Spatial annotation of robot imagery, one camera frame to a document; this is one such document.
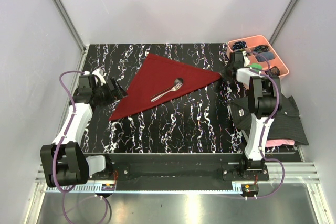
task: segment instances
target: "green object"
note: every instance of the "green object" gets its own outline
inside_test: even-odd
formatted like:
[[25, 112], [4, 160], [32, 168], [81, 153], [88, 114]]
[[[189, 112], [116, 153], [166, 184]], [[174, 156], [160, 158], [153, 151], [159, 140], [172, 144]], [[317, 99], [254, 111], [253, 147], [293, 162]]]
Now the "green object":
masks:
[[250, 68], [257, 68], [257, 69], [263, 69], [262, 65], [258, 64], [258, 63], [252, 63], [250, 65], [248, 65], [248, 67]]

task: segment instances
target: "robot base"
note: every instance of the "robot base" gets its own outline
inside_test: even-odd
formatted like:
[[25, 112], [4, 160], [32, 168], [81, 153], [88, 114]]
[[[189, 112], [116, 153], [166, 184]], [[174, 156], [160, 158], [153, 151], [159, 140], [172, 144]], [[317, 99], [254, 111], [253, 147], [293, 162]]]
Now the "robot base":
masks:
[[256, 181], [256, 175], [258, 175], [258, 181], [269, 181], [268, 169], [264, 165], [262, 171], [260, 170], [245, 170], [243, 173], [239, 170], [238, 164], [224, 164], [222, 165], [222, 173], [224, 181]]

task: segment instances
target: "metal floor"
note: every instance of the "metal floor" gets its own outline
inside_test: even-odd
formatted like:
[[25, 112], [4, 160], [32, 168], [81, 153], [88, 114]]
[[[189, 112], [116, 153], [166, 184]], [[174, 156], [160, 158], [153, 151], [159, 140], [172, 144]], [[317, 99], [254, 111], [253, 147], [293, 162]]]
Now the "metal floor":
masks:
[[[260, 184], [261, 195], [273, 189], [270, 184]], [[66, 209], [91, 195], [68, 194]], [[62, 215], [61, 197], [61, 193], [46, 193], [38, 223], [67, 223]], [[303, 184], [284, 184], [275, 195], [256, 201], [245, 201], [237, 195], [171, 194], [114, 194], [108, 201], [112, 216], [108, 211], [103, 223], [317, 223], [308, 191]], [[68, 216], [76, 224], [92, 224], [101, 219], [104, 210], [102, 201], [91, 198], [69, 212]]]

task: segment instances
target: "pink cloth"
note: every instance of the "pink cloth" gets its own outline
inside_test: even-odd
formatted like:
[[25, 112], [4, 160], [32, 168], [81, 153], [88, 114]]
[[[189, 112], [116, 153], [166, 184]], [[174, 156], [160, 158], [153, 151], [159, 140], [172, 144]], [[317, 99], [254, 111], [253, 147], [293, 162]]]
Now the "pink cloth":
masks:
[[280, 146], [283, 144], [294, 145], [294, 143], [295, 143], [294, 140], [290, 140], [290, 139], [267, 140], [266, 147], [276, 147], [276, 146]]

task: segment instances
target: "striped fabric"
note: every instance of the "striped fabric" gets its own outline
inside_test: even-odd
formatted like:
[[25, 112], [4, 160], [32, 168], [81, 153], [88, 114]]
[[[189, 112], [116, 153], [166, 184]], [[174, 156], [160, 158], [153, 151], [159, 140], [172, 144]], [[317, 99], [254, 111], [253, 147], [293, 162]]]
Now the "striped fabric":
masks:
[[[248, 111], [247, 100], [248, 97], [233, 100], [230, 107], [235, 126], [249, 135], [251, 114]], [[282, 95], [282, 109], [277, 113], [267, 139], [290, 139], [296, 144], [309, 145], [301, 124], [300, 112], [293, 97], [286, 98]]]

